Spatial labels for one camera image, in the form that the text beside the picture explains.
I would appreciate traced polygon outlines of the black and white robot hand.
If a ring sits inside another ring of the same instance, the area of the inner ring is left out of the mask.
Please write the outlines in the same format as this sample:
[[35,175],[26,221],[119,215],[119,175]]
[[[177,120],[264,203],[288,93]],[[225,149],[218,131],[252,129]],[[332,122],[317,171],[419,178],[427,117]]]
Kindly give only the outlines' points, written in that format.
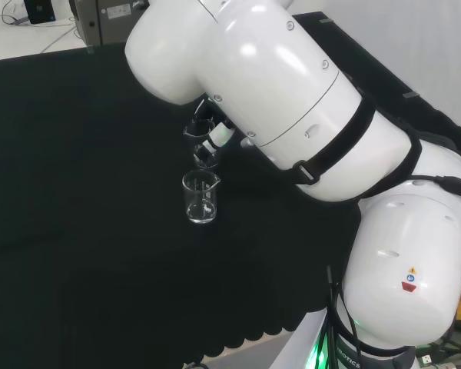
[[194,112],[192,124],[197,143],[193,149],[195,164],[199,168],[217,166],[220,150],[238,137],[240,131],[209,97],[202,98]]

